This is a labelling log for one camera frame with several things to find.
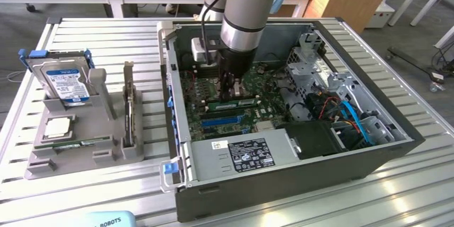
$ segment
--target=black cable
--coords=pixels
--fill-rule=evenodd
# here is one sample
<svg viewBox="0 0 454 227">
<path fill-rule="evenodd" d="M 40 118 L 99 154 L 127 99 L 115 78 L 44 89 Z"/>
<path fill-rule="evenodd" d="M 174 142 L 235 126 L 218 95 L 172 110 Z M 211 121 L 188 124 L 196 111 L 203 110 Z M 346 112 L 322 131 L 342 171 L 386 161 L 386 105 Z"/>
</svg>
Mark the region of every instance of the black cable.
<svg viewBox="0 0 454 227">
<path fill-rule="evenodd" d="M 218 3 L 219 0 L 214 0 L 212 3 L 208 5 L 203 15 L 202 15 L 202 37 L 203 37 L 203 44 L 204 44 L 204 49 L 206 49 L 206 58 L 208 60 L 208 42 L 207 42 L 207 33 L 206 33 L 206 16 L 214 5 Z"/>
<path fill-rule="evenodd" d="M 296 102 L 295 104 L 291 105 L 291 107 L 288 108 L 288 111 L 292 109 L 294 106 L 300 105 L 303 108 L 306 108 L 306 105 L 300 102 Z"/>
<path fill-rule="evenodd" d="M 291 89 L 291 88 L 288 88 L 288 87 L 286 87 L 286 86 L 283 86 L 283 87 L 279 87 L 279 90 L 280 89 L 287 89 L 291 93 L 294 93 L 295 92 L 295 90 L 294 89 Z"/>
<path fill-rule="evenodd" d="M 446 61 L 446 58 L 445 58 L 445 54 L 447 53 L 447 51 L 453 48 L 454 46 L 454 41 L 450 42 L 445 47 L 439 48 L 438 49 L 438 52 L 433 55 L 433 59 L 430 60 L 430 65 L 433 66 L 434 70 L 439 71 L 439 72 L 445 72 L 443 69 L 445 67 L 449 65 L 449 62 Z M 437 59 L 437 64 L 434 65 L 434 59 L 437 57 L 437 55 L 441 54 L 441 56 L 438 57 Z M 441 67 L 441 69 L 437 68 L 438 64 L 439 64 L 439 61 L 441 59 L 443 59 L 443 65 Z"/>
</svg>

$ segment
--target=blue clip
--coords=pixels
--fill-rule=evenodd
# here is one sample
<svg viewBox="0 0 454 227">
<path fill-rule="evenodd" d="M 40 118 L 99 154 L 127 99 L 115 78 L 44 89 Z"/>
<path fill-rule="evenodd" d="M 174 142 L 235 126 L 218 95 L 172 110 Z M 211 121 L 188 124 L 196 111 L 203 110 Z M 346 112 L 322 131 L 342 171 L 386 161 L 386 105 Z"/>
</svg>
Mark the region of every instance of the blue clip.
<svg viewBox="0 0 454 227">
<path fill-rule="evenodd" d="M 31 70 L 31 68 L 29 68 L 29 66 L 28 66 L 28 63 L 27 63 L 27 61 L 25 61 L 25 59 L 27 59 L 27 51 L 25 51 L 25 49 L 20 49 L 17 54 L 19 54 L 19 60 L 20 60 L 20 62 L 24 64 L 24 66 L 27 67 L 27 69 L 29 70 L 29 72 L 32 72 L 32 70 Z"/>
<path fill-rule="evenodd" d="M 178 163 L 174 162 L 174 163 L 167 163 L 164 164 L 164 174 L 174 174 L 178 172 Z"/>
<path fill-rule="evenodd" d="M 167 107 L 174 107 L 172 97 L 168 98 Z"/>
<path fill-rule="evenodd" d="M 92 60 L 92 52 L 88 49 L 84 51 L 84 56 L 86 56 L 88 67 L 91 69 L 94 69 L 95 68 L 95 64 L 94 64 L 94 60 Z"/>
<path fill-rule="evenodd" d="M 31 51 L 28 54 L 28 58 L 47 58 L 48 55 L 49 55 L 49 52 L 45 50 Z"/>
</svg>

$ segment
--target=power supply label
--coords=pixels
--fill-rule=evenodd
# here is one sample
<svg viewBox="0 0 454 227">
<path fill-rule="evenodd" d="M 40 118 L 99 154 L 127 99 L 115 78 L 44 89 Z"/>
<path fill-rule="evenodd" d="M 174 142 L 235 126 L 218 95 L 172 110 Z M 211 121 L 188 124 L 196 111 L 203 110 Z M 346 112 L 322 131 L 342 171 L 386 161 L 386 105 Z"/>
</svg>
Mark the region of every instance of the power supply label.
<svg viewBox="0 0 454 227">
<path fill-rule="evenodd" d="M 244 172 L 275 165 L 264 138 L 228 144 L 236 172 Z"/>
<path fill-rule="evenodd" d="M 60 99 L 69 103 L 88 100 L 86 84 L 79 81 L 81 76 L 79 69 L 51 70 L 47 71 L 47 75 Z"/>
</svg>

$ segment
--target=motherboard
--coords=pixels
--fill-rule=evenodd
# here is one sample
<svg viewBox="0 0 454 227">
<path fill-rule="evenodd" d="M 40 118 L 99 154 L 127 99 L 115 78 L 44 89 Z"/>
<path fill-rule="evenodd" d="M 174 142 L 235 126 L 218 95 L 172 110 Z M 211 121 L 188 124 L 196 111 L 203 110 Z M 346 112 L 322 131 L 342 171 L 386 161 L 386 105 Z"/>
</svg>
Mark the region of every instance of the motherboard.
<svg viewBox="0 0 454 227">
<path fill-rule="evenodd" d="M 192 140 L 259 132 L 290 122 L 282 88 L 275 83 L 280 75 L 284 75 L 282 69 L 255 63 L 235 88 L 235 97 L 220 102 L 218 68 L 194 66 L 191 71 L 182 71 Z"/>
</svg>

